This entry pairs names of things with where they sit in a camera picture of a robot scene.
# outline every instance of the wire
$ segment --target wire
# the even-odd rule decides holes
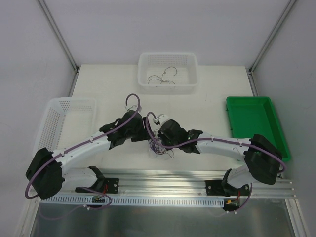
[[[157,137],[158,131],[159,131],[159,129],[156,129],[155,131],[153,131],[155,137]],[[148,140],[148,143],[149,143],[150,149],[156,154],[156,156],[168,154],[170,156],[170,158],[174,158],[173,150],[167,150],[166,148],[159,146],[159,144],[155,143],[152,139]]]
[[[166,74],[166,71],[167,71],[167,69],[169,69],[169,68],[174,68],[174,69],[176,70],[175,75],[177,75],[178,70],[177,70],[175,67],[173,67],[173,66],[167,67],[167,68],[164,70],[164,72],[162,73],[161,77],[159,77],[159,76],[157,76],[157,75],[151,75],[150,77],[148,77],[148,79],[147,79],[148,84],[149,84],[152,80],[158,80],[158,81],[160,81],[160,84],[162,84],[163,82],[167,82],[167,83],[170,84],[170,82],[172,82],[172,83],[175,85],[176,83],[174,83],[174,81],[172,81],[172,80],[163,80],[163,75]]]
[[[237,200],[238,200],[238,202],[239,202],[239,198],[240,198],[240,191],[238,190],[238,196],[237,196],[237,198],[236,198],[235,200],[233,200],[233,201],[237,201]]]
[[[106,184],[105,186],[103,186],[103,194],[105,194],[105,191],[108,189],[108,185]]]
[[[127,98],[126,98],[125,104],[127,105],[127,101],[128,101],[128,99],[129,99],[131,96],[135,96],[136,99],[137,99],[137,101],[138,101],[137,109],[136,109],[136,111],[133,113],[133,115],[132,115],[128,120],[126,120],[124,123],[122,123],[120,126],[117,126],[116,128],[112,129],[111,131],[106,132],[106,133],[104,133],[104,134],[101,134],[100,136],[97,136],[97,137],[93,138],[92,141],[95,141],[95,140],[97,140],[97,139],[100,139],[101,137],[107,136],[107,135],[109,135],[109,134],[111,134],[111,133],[113,133],[113,132],[119,130],[121,127],[123,127],[123,126],[125,126],[126,124],[128,124],[128,123],[137,115],[137,113],[138,113],[138,111],[139,111],[139,109],[140,109],[140,99],[139,99],[138,95],[136,95],[136,94],[134,94],[134,93],[129,94],[129,95],[127,96]],[[68,152],[70,152],[70,151],[72,151],[72,150],[74,150],[74,149],[76,149],[76,148],[78,148],[78,147],[81,147],[81,146],[83,146],[83,145],[85,145],[85,144],[88,144],[88,143],[90,143],[90,142],[91,142],[90,140],[81,142],[81,143],[79,143],[79,144],[77,144],[77,145],[75,145],[75,146],[73,146],[73,147],[68,148],[67,150],[64,151],[64,153],[66,154],[66,153],[68,153]],[[30,179],[29,183],[28,183],[27,186],[26,186],[25,193],[24,193],[26,199],[34,199],[34,198],[37,198],[37,197],[39,196],[38,194],[36,194],[36,195],[34,195],[34,196],[32,196],[32,197],[29,196],[29,190],[30,190],[30,187],[31,187],[32,183],[34,182],[34,180],[36,179],[36,177],[38,176],[38,174],[41,173],[41,171],[42,171],[46,166],[48,166],[50,163],[52,163],[52,162],[53,162],[54,160],[56,160],[57,158],[60,158],[61,156],[62,156],[62,154],[60,153],[60,154],[58,154],[57,156],[53,157],[52,159],[50,159],[49,161],[47,161],[45,164],[43,164],[43,165],[35,172],[35,174],[32,176],[32,178]]]
[[[105,193],[100,193],[100,192],[97,192],[97,191],[94,191],[92,189],[89,189],[89,188],[86,188],[86,187],[81,187],[82,189],[85,189],[91,193],[95,193],[95,194],[99,194],[101,195],[102,197],[106,197],[107,199],[109,199],[109,203],[106,204],[106,205],[102,205],[101,207],[91,207],[89,206],[87,209],[88,210],[93,210],[93,211],[96,211],[96,210],[102,210],[102,209],[105,209],[105,208],[108,208],[111,204],[112,204],[112,198],[110,198],[108,195],[106,195]],[[42,214],[41,212],[41,209],[39,207],[39,210],[38,210],[38,213],[39,213],[39,216],[41,218],[43,218],[44,220],[47,220],[47,221],[57,221],[57,220],[60,220],[60,219],[63,219],[65,217],[67,217],[68,215],[70,215],[71,213],[73,213],[75,210],[81,208],[81,207],[87,207],[87,205],[78,205],[76,206],[75,208],[73,208],[72,210],[70,210],[69,212],[67,212],[66,214],[62,215],[62,216],[59,216],[59,217],[46,217]]]
[[[261,149],[260,147],[257,147],[255,145],[252,145],[252,144],[248,144],[248,143],[242,143],[240,144],[239,142],[234,142],[234,141],[229,141],[229,140],[225,140],[225,139],[220,139],[220,138],[197,138],[197,139],[192,139],[192,140],[189,140],[189,141],[186,141],[186,142],[183,142],[181,144],[178,144],[178,145],[175,145],[175,146],[165,146],[163,145],[162,143],[160,143],[159,141],[157,141],[157,139],[155,138],[153,132],[150,130],[150,127],[149,127],[149,115],[153,115],[154,118],[156,118],[156,115],[153,113],[153,112],[148,112],[147,115],[146,115],[146,122],[145,122],[145,126],[146,126],[146,129],[147,129],[147,132],[149,134],[149,136],[151,137],[151,139],[159,144],[159,146],[161,147],[164,147],[166,149],[173,149],[173,148],[178,148],[178,147],[181,147],[183,145],[186,145],[186,144],[189,144],[189,143],[192,143],[192,142],[198,142],[198,141],[217,141],[217,142],[224,142],[224,143],[228,143],[228,144],[234,144],[234,145],[242,145],[242,146],[247,146],[247,147],[251,147],[251,148],[254,148],[260,152],[263,152],[265,154],[267,154],[268,156],[270,156],[271,158],[275,159],[276,161],[278,161],[282,166],[282,170],[280,170],[279,172],[282,173],[284,172],[287,167],[285,165],[285,163],[280,159],[278,158],[277,156],[273,155],[272,153],[270,152],[267,152],[266,150],[263,150]]]
[[[249,202],[251,194],[252,194],[252,183],[250,183],[250,192],[249,192],[249,195],[248,195],[246,201],[235,211],[241,210]]]

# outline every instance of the white table surface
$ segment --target white table surface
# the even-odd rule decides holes
[[[198,129],[218,136],[231,137],[226,98],[252,96],[245,67],[199,66],[200,84],[191,95],[145,95],[137,84],[137,65],[82,65],[74,89],[74,97],[97,100],[95,131],[120,119],[125,99],[137,93],[141,99],[142,115],[153,111],[167,114],[186,130]],[[137,100],[131,98],[131,104]],[[175,158],[158,156],[150,151],[147,141],[126,141],[123,145],[97,154],[79,166],[144,170],[211,170],[225,171],[241,165],[232,158],[213,154],[187,154],[174,149]]]

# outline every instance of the green tray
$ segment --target green tray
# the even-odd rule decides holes
[[[234,138],[265,136],[283,155],[291,159],[280,122],[269,97],[227,97],[228,117]]]

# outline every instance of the black joint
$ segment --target black joint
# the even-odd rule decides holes
[[[176,146],[183,142],[197,139],[201,133],[203,132],[200,130],[190,130],[187,132],[180,127],[180,124],[170,119],[161,126],[158,136],[161,138],[163,145]],[[186,153],[199,154],[200,152],[196,149],[196,144],[197,142],[192,142],[179,147],[179,149]]]
[[[206,186],[206,194],[208,196],[238,196],[238,193],[240,193],[240,196],[249,196],[250,190],[249,185],[246,184],[242,186],[240,189],[237,189],[230,184],[228,184],[228,175],[232,169],[229,169],[226,171],[224,178],[222,180],[206,180],[205,186]]]
[[[255,134],[250,139],[251,144],[275,155],[282,160],[281,152],[272,145],[264,136]],[[269,155],[249,148],[245,154],[245,162],[251,175],[264,184],[274,184],[280,169],[280,163]]]
[[[99,131],[106,133],[113,130],[130,119],[134,113],[135,111],[129,110],[124,114],[122,119],[117,119],[115,122],[104,125],[99,129]],[[117,131],[110,133],[108,135],[108,140],[111,142],[110,149],[122,145],[125,140],[129,138],[132,140],[132,142],[149,140],[150,136],[145,128],[145,119],[146,118],[142,118],[142,116],[137,113],[128,124],[121,127]]]
[[[30,180],[36,171],[52,158],[52,152],[49,152],[47,148],[38,150],[26,171],[27,179]],[[32,186],[42,200],[51,198],[61,189],[65,179],[60,166],[57,161],[52,161],[33,181]]]

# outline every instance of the white wall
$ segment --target white wall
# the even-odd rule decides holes
[[[250,67],[288,0],[46,0],[81,64],[137,64],[148,51]]]
[[[74,72],[35,0],[0,7],[0,236],[13,236],[45,104],[67,96]]]
[[[299,0],[255,71],[260,95],[276,107],[304,217],[316,235],[316,1]]]

